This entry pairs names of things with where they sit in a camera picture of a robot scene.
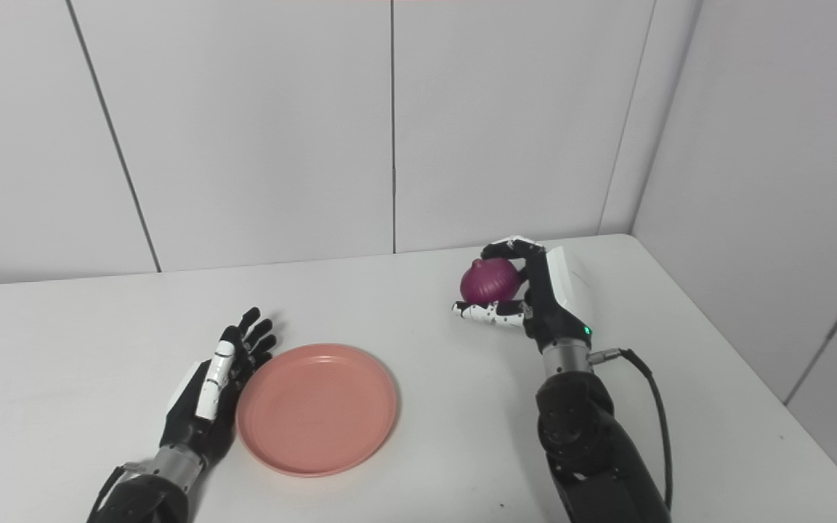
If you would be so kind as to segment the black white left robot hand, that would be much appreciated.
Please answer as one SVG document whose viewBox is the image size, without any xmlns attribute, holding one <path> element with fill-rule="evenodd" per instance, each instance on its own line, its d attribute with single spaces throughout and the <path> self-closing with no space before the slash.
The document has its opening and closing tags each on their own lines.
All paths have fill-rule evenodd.
<svg viewBox="0 0 837 523">
<path fill-rule="evenodd" d="M 205 467 L 219 463 L 235 436 L 236 407 L 250 378 L 272 359 L 273 323 L 258 307 L 222 332 L 209 360 L 190 371 L 166 414 L 161 447 L 195 453 Z"/>
</svg>

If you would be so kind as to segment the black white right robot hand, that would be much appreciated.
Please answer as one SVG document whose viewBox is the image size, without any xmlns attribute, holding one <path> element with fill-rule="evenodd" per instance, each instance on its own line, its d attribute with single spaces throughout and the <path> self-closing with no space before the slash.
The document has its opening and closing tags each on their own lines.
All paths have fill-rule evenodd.
<svg viewBox="0 0 837 523">
<path fill-rule="evenodd" d="M 520 300 L 481 304 L 456 301 L 452 314 L 486 325 L 521 328 L 541 352 L 562 341 L 594 347 L 591 289 L 585 278 L 570 268 L 571 258 L 562 247 L 548 249 L 525 236 L 512 235 L 486 245 L 480 259 L 520 259 L 522 268 L 514 272 L 527 285 L 524 295 Z"/>
</svg>

